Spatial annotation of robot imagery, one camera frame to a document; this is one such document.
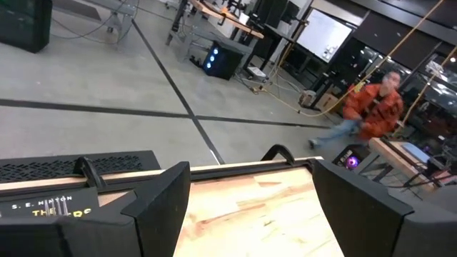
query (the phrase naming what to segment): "blue jeans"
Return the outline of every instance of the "blue jeans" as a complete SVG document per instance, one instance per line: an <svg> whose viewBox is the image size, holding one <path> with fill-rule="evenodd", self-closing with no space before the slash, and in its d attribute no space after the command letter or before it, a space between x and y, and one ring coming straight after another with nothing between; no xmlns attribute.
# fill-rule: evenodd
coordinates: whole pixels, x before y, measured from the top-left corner
<svg viewBox="0 0 457 257"><path fill-rule="evenodd" d="M342 136L348 136L353 130L358 129L359 124L360 121L344 120L339 125L330 128L325 136L314 139L316 146L323 145Z"/></svg>

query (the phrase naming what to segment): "man's arm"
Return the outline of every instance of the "man's arm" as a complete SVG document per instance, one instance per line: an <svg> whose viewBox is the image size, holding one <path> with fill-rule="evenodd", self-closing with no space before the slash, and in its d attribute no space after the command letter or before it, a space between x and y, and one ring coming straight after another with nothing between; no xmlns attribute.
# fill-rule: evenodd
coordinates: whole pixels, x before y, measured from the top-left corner
<svg viewBox="0 0 457 257"><path fill-rule="evenodd" d="M364 123L362 128L369 130L372 134L377 136L382 136L385 133L392 131L403 113L403 101L401 99L397 99L390 107L390 111L383 114L385 119L371 123Z"/></svg>
<svg viewBox="0 0 457 257"><path fill-rule="evenodd" d="M349 120L361 120L362 117L360 116L359 109L360 109L360 102L359 99L361 95L363 95L363 91L359 92L351 92L346 99L346 102L343 107L343 116L345 119Z"/></svg>

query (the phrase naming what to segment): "black floor line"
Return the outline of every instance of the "black floor line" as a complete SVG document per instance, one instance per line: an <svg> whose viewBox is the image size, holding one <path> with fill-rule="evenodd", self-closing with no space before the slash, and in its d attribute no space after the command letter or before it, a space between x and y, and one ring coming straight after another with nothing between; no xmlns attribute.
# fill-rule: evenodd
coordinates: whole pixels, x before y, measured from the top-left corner
<svg viewBox="0 0 457 257"><path fill-rule="evenodd" d="M310 124L294 124L288 122L276 122L276 121L258 121L250 119L237 119L237 118L224 118L224 117L214 117L214 116L202 116L197 115L196 118L200 121L225 121L225 122L237 122L245 124L262 124L262 125L276 125L276 126L297 126L302 128L314 128L314 129L329 129L329 126L319 126L319 125L310 125Z"/></svg>
<svg viewBox="0 0 457 257"><path fill-rule="evenodd" d="M84 106L84 105L78 105L78 104L54 104L54 103L45 103L45 102L37 102L37 101L23 101L23 100L11 100L11 99L0 99L0 106L61 110L61 111L83 111L83 112L101 113L101 114L126 114L126 115L166 117L166 118L184 118L184 119L190 118L190 116L188 114L174 114L174 113L163 112L163 111L143 111L143 110L135 110L135 109Z"/></svg>
<svg viewBox="0 0 457 257"><path fill-rule="evenodd" d="M195 127L199 130L201 137L205 141L206 145L209 147L211 150L212 154L216 158L219 164L225 164L226 162L222 159L221 154L216 150L216 147L214 146L213 142L211 142L211 139L209 138L208 134L205 132L203 126L200 124L200 121L196 118L194 112L192 111L191 107L187 103L186 99L184 98L183 94L179 91L178 86L174 83L173 79L171 78L170 74L168 71L165 69L165 66L162 64L160 61L159 57L157 56L156 52L152 49L152 46L144 36L143 32L140 30L138 27L138 24L133 20L132 21L135 29L138 31L138 34L140 35L141 39L143 39L143 42L145 43L146 47L148 50L151 52L151 55L154 57L156 60L157 64L159 65L159 68L162 70L164 73L166 79L169 81L171 87L173 88L174 92L178 96L179 100L183 104L184 108L186 109L187 113L189 114L190 118L192 119L193 123L195 124Z"/></svg>

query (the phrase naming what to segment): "black vent grille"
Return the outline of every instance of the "black vent grille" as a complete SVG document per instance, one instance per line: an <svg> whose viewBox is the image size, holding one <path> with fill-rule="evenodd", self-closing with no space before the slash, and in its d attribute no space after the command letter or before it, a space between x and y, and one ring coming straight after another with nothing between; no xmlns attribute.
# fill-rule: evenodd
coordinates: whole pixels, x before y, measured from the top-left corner
<svg viewBox="0 0 457 257"><path fill-rule="evenodd" d="M160 169L152 151L18 158L0 160L0 183L72 176L76 160L81 156L91 159L100 175Z"/></svg>

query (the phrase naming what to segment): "wooden tabletop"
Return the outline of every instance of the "wooden tabletop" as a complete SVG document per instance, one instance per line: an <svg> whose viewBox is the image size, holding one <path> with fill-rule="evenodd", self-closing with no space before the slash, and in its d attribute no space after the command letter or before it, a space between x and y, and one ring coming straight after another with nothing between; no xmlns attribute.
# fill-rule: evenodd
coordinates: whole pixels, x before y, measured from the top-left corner
<svg viewBox="0 0 457 257"><path fill-rule="evenodd" d="M396 150L400 151L402 154L404 154L408 159L412 160L416 165L422 166L423 168L426 168L426 164L421 163L417 158L412 156L409 152L407 152L405 149L403 149L402 144L405 142L402 141L391 141L390 142L392 147L395 147ZM370 149L376 151L379 153L380 156L385 158L389 164L392 165L392 167L398 169L399 171L402 171L404 174L406 174L408 177L412 178L416 174L418 174L417 169L415 169L409 162L407 162L405 159L403 159L401 156L399 156L391 147L387 146L384 142L382 142L381 139L379 138L373 138L369 142ZM436 178L441 178L444 176L447 176L449 173L443 172L440 173L439 175L436 176ZM421 183L421 182L426 182L429 181L428 178L426 178L423 175L418 176L412 183ZM423 188L426 189L427 191L434 191L438 187L434 183L428 183L426 185L423 185Z"/></svg>
<svg viewBox="0 0 457 257"><path fill-rule="evenodd" d="M201 3L199 0L189 0L190 3L199 11L204 12L205 14L211 15L212 17L215 17L217 19L222 19L224 15L215 9L208 8L205 4ZM257 31L252 30L251 28L247 27L246 25L243 25L242 23L239 22L238 18L236 18L234 15L230 13L224 13L226 15L226 21L233 24L236 28L248 32L251 35L258 37L260 39L263 38L263 34Z"/></svg>
<svg viewBox="0 0 457 257"><path fill-rule="evenodd" d="M192 168L191 172L282 161L204 166ZM103 177L110 180L161 172L142 171ZM75 181L83 179L4 183L0 184L0 190L13 185L37 186ZM100 195L99 204L103 206L125 193ZM321 209L312 175L304 167L192 183L174 255L343 257Z"/></svg>

